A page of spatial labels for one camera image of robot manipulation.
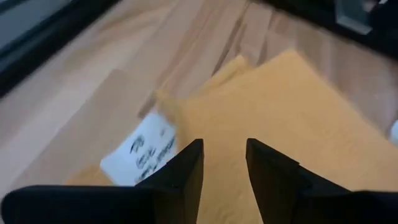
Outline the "yellow knit towel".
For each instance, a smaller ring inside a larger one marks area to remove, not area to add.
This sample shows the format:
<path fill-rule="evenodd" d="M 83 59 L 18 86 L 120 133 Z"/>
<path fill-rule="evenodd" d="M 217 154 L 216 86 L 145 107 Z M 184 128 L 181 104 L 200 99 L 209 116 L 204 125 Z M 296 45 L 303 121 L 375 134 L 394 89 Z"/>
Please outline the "yellow knit towel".
<path fill-rule="evenodd" d="M 204 141 L 196 224 L 264 224 L 249 138 L 350 191 L 398 192 L 398 149 L 294 51 L 256 68 L 231 61 L 189 98 L 156 94 L 179 147 Z"/>

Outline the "white handwritten paper label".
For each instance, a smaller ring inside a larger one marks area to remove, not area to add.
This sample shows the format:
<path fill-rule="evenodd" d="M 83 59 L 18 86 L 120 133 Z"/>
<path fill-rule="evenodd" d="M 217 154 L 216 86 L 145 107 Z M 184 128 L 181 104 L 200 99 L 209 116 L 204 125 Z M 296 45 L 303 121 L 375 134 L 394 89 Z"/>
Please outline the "white handwritten paper label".
<path fill-rule="evenodd" d="M 134 186 L 162 168 L 177 153 L 175 126 L 149 113 L 121 145 L 100 162 L 115 185 Z"/>

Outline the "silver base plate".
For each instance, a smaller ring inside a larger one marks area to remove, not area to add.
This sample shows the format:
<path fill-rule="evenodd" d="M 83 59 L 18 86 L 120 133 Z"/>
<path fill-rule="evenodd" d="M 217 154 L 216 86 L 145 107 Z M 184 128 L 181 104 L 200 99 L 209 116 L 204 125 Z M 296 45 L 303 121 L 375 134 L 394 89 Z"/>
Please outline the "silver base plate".
<path fill-rule="evenodd" d="M 366 0 L 334 0 L 337 24 L 361 35 L 372 31 Z"/>

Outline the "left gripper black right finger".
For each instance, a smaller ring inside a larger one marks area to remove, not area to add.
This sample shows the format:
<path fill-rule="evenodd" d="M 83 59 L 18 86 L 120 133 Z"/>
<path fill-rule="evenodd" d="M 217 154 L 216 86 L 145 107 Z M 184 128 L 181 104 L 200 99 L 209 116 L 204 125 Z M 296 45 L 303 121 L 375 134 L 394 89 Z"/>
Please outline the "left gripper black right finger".
<path fill-rule="evenodd" d="M 398 192 L 350 191 L 254 138 L 246 163 L 264 224 L 398 224 Z"/>

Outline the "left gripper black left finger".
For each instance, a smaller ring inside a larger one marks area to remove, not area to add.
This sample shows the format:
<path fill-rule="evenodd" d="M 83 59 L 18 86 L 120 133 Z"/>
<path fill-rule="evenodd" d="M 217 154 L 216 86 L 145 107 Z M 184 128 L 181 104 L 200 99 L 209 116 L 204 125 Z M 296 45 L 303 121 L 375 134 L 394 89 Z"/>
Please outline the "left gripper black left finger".
<path fill-rule="evenodd" d="M 196 224 L 203 184 L 196 139 L 133 187 L 31 185 L 6 194 L 5 224 Z"/>

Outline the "white towel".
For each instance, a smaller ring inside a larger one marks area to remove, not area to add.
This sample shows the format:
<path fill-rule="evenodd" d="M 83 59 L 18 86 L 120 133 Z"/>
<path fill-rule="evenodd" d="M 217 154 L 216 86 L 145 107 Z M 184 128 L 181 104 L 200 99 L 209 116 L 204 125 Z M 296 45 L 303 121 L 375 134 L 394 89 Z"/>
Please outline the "white towel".
<path fill-rule="evenodd" d="M 398 148 L 398 119 L 394 121 L 389 131 L 389 140 Z"/>

